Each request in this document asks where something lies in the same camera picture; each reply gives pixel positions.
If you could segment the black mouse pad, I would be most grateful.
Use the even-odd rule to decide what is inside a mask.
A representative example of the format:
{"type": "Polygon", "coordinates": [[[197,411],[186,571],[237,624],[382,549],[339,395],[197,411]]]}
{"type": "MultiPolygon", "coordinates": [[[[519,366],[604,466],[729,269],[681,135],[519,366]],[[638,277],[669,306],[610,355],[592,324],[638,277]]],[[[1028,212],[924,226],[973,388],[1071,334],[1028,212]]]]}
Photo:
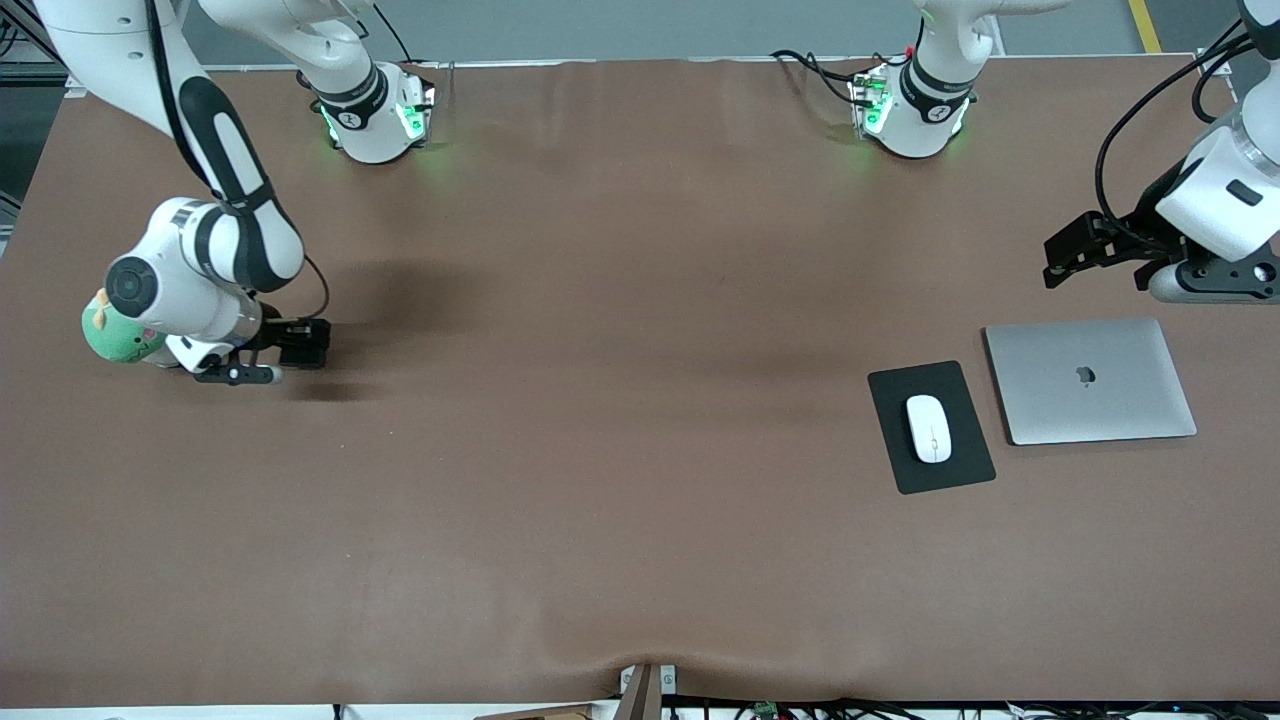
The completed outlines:
{"type": "Polygon", "coordinates": [[[959,363],[874,372],[869,374],[868,384],[890,466],[901,495],[920,495],[995,480],[997,471],[959,363]],[[954,446],[952,457],[947,462],[919,462],[913,452],[905,401],[914,395],[932,395],[945,407],[954,446]]]}

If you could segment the white computer mouse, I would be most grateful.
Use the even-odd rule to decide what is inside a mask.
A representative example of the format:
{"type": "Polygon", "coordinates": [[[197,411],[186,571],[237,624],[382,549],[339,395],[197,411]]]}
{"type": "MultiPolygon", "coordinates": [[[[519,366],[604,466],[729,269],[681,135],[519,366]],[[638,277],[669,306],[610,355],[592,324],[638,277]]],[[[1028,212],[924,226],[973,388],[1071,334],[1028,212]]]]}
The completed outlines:
{"type": "Polygon", "coordinates": [[[914,395],[905,401],[908,433],[919,462],[941,464],[952,457],[952,437],[945,406],[932,395],[914,395]]]}

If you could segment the silver laptop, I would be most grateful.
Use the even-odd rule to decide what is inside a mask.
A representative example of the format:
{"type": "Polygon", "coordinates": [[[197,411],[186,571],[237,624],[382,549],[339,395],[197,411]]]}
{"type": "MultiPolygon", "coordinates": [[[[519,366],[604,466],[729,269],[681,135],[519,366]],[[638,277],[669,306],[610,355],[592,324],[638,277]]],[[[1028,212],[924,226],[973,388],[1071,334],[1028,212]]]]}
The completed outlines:
{"type": "Polygon", "coordinates": [[[1197,433],[1153,318],[988,325],[983,336],[1015,446],[1197,433]]]}

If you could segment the metal table edge bracket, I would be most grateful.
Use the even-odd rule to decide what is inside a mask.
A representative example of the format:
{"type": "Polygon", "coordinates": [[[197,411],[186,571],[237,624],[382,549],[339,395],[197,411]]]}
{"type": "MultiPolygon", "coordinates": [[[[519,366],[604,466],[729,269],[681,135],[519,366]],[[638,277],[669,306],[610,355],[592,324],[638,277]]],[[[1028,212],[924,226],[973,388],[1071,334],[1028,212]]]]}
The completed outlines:
{"type": "Polygon", "coordinates": [[[677,666],[635,664],[620,673],[621,697],[612,720],[678,720],[664,697],[677,693],[677,666]]]}

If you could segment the green dinosaur plush toy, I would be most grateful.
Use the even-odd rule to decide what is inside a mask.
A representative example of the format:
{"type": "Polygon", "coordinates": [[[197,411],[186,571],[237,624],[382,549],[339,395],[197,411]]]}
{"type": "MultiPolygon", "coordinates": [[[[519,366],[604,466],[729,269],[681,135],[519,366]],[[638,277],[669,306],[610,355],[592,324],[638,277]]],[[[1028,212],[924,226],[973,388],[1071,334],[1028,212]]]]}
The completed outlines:
{"type": "Polygon", "coordinates": [[[119,313],[105,288],[84,306],[81,328],[87,345],[110,363],[146,363],[164,369],[180,365],[166,347],[166,334],[119,313]]]}

